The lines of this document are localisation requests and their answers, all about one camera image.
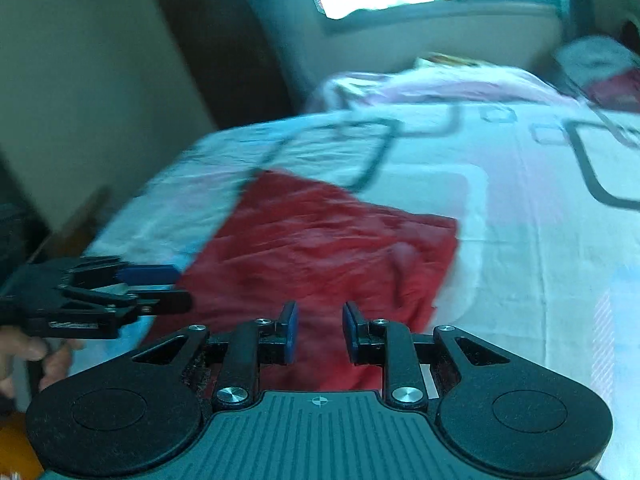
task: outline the bed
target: bed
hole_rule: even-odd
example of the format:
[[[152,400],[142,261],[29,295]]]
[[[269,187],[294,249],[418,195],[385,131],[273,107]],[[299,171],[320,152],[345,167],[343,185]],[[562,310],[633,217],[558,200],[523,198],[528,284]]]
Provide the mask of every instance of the bed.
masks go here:
[[[89,253],[185,269],[265,168],[457,218],[459,250],[425,331],[455,324],[592,388],[614,413],[600,472],[637,478],[640,116],[607,116],[577,103],[447,102],[217,132],[150,181]],[[151,322],[90,341],[73,371],[129,350]]]

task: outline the crosshair marking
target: crosshair marking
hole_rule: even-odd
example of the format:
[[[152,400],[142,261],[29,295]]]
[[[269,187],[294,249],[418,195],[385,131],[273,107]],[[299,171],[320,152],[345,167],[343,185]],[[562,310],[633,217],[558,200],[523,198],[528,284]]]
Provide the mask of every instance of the crosshair marking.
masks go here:
[[[318,408],[322,408],[326,403],[329,402],[329,399],[322,396],[317,396],[311,399],[311,402],[314,403]]]

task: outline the folded blanket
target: folded blanket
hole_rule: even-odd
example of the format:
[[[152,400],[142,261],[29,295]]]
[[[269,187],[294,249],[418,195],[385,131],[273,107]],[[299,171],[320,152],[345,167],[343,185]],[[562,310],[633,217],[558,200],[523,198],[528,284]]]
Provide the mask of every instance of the folded blanket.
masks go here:
[[[146,340],[196,322],[232,330],[248,319],[273,319],[296,300],[296,362],[263,370],[261,386],[379,388],[377,367],[349,363],[342,304],[356,301],[369,318],[420,332],[456,247],[451,218],[363,203],[331,184],[265,171],[183,275],[194,309],[158,317]]]

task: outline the bed sheet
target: bed sheet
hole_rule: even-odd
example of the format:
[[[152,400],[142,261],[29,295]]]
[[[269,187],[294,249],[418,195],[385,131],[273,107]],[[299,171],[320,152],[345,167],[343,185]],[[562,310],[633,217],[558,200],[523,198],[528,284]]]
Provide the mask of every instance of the bed sheet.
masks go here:
[[[455,324],[598,392],[600,464],[640,478],[640,116],[537,104],[391,105],[218,132],[158,174],[90,253],[186,268],[261,168],[460,220],[435,305]],[[74,370],[135,345],[149,320],[90,342]]]

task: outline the orange object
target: orange object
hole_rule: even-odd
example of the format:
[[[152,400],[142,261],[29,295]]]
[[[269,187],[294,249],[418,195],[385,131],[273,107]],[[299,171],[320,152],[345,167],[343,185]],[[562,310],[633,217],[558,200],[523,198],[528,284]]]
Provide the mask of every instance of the orange object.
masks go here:
[[[15,412],[0,422],[0,475],[20,474],[22,480],[35,480],[43,473],[31,449],[24,426],[24,413]]]

